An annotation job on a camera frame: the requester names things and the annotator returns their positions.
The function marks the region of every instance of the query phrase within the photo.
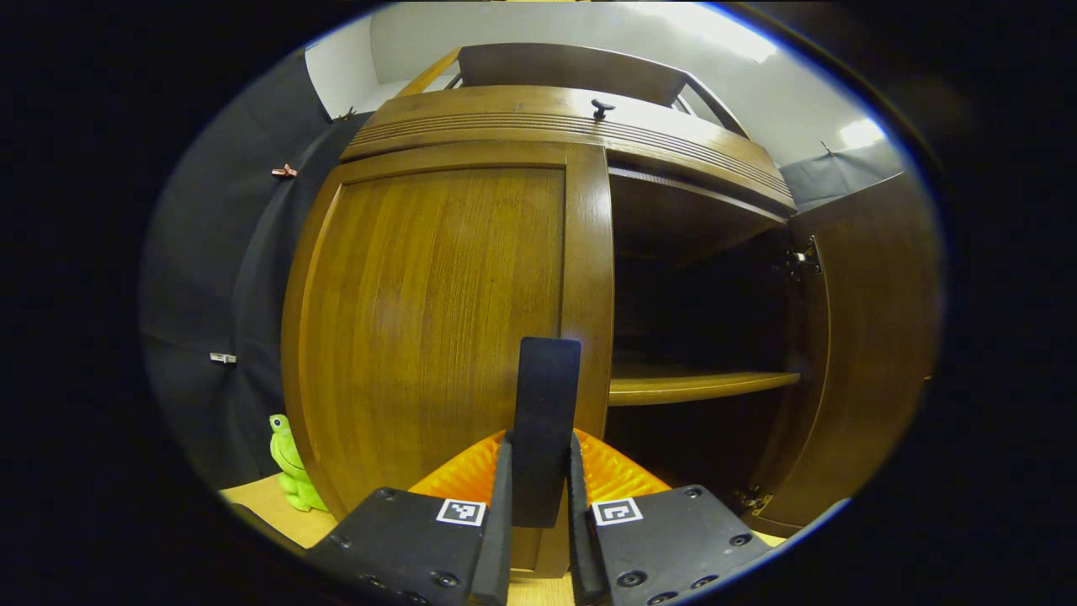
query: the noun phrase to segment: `open cabinet door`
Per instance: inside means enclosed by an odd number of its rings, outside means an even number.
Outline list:
[[[942,313],[933,202],[903,172],[789,221],[794,246],[814,236],[822,272],[802,288],[802,379],[760,470],[772,494],[754,529],[789,536],[851,497],[911,422],[935,362]]]
[[[466,142],[344,164],[289,277],[285,405],[337,520],[513,426],[520,340],[574,339],[575,425],[601,435],[613,340],[602,147]],[[514,534],[513,565],[560,577],[567,516]]]

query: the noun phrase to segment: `wooden cabinet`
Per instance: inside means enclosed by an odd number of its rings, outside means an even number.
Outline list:
[[[554,142],[453,143],[333,170],[292,265],[282,371],[296,445],[334,516],[510,427],[523,337],[581,341],[575,424],[601,435],[605,171],[602,147]],[[517,544],[537,545],[526,534]]]
[[[690,74],[551,46],[450,53],[322,186],[281,343],[311,479],[338,519],[410,487],[510,427],[520,339],[562,337],[583,344],[577,427],[787,536],[914,410],[938,321],[926,201],[905,175],[796,214],[713,95],[718,124],[655,102]],[[571,73],[550,68],[564,57]],[[461,87],[422,91],[457,60]],[[598,73],[617,65],[645,82]],[[823,272],[786,270],[808,236]],[[773,495],[757,516],[735,496],[754,484]],[[514,567],[563,575],[564,523],[518,529]]]

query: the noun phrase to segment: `green frog figurine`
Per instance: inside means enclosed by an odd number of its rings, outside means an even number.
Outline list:
[[[281,488],[284,489],[284,498],[288,499],[289,505],[299,511],[310,511],[311,507],[328,511],[325,504],[322,503],[322,497],[318,496],[314,485],[310,483],[310,476],[307,476],[307,470],[303,467],[303,461],[299,459],[299,451],[295,448],[288,418],[275,414],[269,418],[269,426],[272,427],[269,454],[283,471],[278,478]]]

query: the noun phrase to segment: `cabinet top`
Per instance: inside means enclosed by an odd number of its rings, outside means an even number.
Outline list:
[[[591,104],[597,97],[616,105],[601,119]],[[757,143],[669,108],[581,88],[491,85],[396,97],[340,159],[478,140],[602,145],[611,160],[676,174],[781,216],[796,210],[781,171]]]
[[[463,46],[462,86],[535,85],[582,88],[671,107],[685,86],[727,130],[750,138],[732,112],[691,73],[642,57],[588,46],[510,42]]]

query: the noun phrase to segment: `table surface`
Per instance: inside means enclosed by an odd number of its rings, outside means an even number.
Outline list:
[[[246,505],[270,526],[283,533],[300,546],[308,548],[320,541],[336,526],[333,516],[311,509],[303,512],[292,508],[284,501],[284,492],[277,476],[263,478],[250,484],[225,489],[221,496],[232,503]],[[756,533],[756,536],[773,547],[785,539]],[[560,579],[513,578],[508,583],[509,604],[535,606],[572,606],[572,577]]]

